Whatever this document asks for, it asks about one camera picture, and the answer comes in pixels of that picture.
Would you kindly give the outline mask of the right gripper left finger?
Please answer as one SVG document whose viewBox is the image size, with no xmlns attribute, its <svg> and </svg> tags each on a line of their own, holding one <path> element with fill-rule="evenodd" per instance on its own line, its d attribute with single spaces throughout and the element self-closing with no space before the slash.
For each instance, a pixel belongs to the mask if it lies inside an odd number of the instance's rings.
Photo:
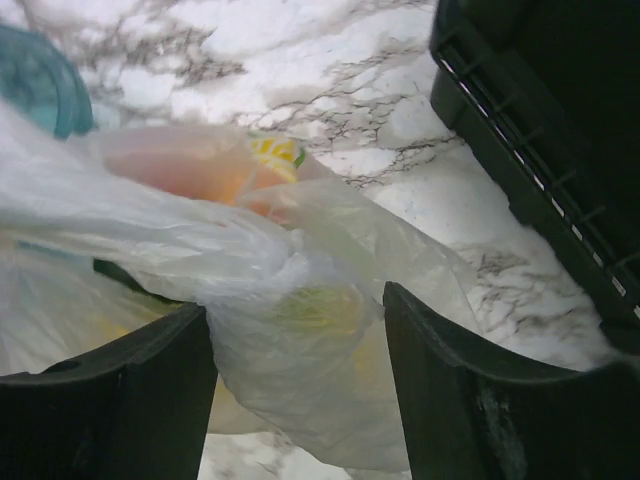
<svg viewBox="0 0 640 480">
<path fill-rule="evenodd" d="M 195 479 L 217 379 L 195 305 L 1 379 L 4 479 Z"/>
</svg>

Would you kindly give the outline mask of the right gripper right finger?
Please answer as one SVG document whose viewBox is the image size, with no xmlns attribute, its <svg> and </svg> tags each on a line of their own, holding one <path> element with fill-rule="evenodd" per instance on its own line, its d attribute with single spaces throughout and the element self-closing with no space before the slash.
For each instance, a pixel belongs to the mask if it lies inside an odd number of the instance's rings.
<svg viewBox="0 0 640 480">
<path fill-rule="evenodd" d="M 414 478 L 638 477 L 637 358 L 573 371 L 472 333 L 400 284 L 383 304 Z"/>
</svg>

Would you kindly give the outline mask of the clear plastic bag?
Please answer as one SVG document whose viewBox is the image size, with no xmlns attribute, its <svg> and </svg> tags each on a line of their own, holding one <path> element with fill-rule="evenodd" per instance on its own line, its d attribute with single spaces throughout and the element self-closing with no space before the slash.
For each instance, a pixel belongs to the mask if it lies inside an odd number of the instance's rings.
<svg viewBox="0 0 640 480">
<path fill-rule="evenodd" d="M 148 325 L 171 302 L 195 303 L 222 380 L 211 432 L 275 428 L 331 465 L 406 471 L 384 286 L 475 329 L 469 266 L 311 156 L 297 183 L 236 206 L 116 175 L 101 145 L 134 129 L 60 141 L 2 107 L 2 372 L 40 372 Z M 355 334 L 297 334 L 276 319 L 295 290 L 341 285 L 368 308 Z"/>
</svg>

